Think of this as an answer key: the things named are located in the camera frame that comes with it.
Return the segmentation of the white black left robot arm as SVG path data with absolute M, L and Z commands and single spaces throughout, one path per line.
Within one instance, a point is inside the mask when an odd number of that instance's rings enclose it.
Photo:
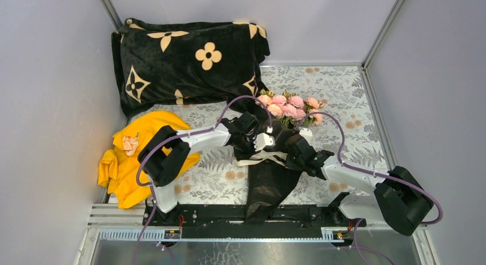
M 174 130 L 166 125 L 146 144 L 138 155 L 140 167 L 138 175 L 148 176 L 157 210 L 156 218 L 163 225 L 176 222 L 178 200 L 174 191 L 174 181 L 192 154 L 215 147 L 231 146 L 236 153 L 253 155 L 274 146 L 271 136 L 273 128 L 267 127 L 257 132 L 257 119 L 246 112 L 238 118 L 221 118 L 213 126 Z

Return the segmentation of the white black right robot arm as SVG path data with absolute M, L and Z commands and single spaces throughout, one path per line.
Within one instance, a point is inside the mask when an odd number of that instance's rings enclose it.
M 412 174 L 401 166 L 372 171 L 345 162 L 327 150 L 316 151 L 301 135 L 291 136 L 286 167 L 311 177 L 345 183 L 365 192 L 364 196 L 343 194 L 332 202 L 330 221 L 343 226 L 350 219 L 383 221 L 396 232 L 410 236 L 434 207 L 434 201 Z

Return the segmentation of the black wrapping paper sheet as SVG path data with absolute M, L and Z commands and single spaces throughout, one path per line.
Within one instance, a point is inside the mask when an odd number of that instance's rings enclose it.
M 259 134 L 268 126 L 266 111 L 254 104 L 248 112 L 258 121 L 251 135 Z M 280 119 L 272 116 L 275 146 L 265 149 L 267 153 L 284 153 L 288 150 L 285 142 L 294 135 Z M 236 137 L 233 145 L 234 156 L 238 160 L 249 160 L 256 153 L 250 153 L 250 143 L 243 136 Z M 265 159 L 248 166 L 248 197 L 246 202 L 245 223 L 262 224 L 296 187 L 302 171 L 290 170 L 272 159 Z

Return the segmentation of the cream satin ribbon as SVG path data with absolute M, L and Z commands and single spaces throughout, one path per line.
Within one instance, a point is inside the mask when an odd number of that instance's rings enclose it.
M 283 153 L 280 151 L 267 152 L 261 150 L 259 153 L 256 153 L 247 159 L 238 160 L 237 158 L 233 158 L 232 165 L 236 167 L 244 167 L 269 161 L 273 161 L 276 164 L 285 167 L 285 163 L 287 161 L 287 153 Z

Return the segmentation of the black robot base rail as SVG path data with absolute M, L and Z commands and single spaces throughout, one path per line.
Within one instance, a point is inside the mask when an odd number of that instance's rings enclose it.
M 256 221 L 246 219 L 244 205 L 179 204 L 168 213 L 152 211 L 146 205 L 143 224 L 174 227 L 184 239 L 322 239 L 325 228 L 336 228 L 331 238 L 340 239 L 356 225 L 366 226 L 334 206 L 282 205 Z

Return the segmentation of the pink fake flower bunch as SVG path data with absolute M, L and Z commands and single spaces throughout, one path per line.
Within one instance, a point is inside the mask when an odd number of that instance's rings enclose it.
M 324 106 L 321 101 L 312 98 L 301 98 L 296 93 L 290 93 L 285 90 L 282 94 L 276 94 L 273 91 L 262 89 L 257 96 L 262 103 L 256 103 L 265 107 L 272 116 L 280 119 L 287 127 L 296 125 L 301 120 L 304 120 L 302 126 L 318 126 L 323 120 L 320 114 L 311 115 L 304 119 L 304 117 L 313 112 L 319 112 L 319 109 Z

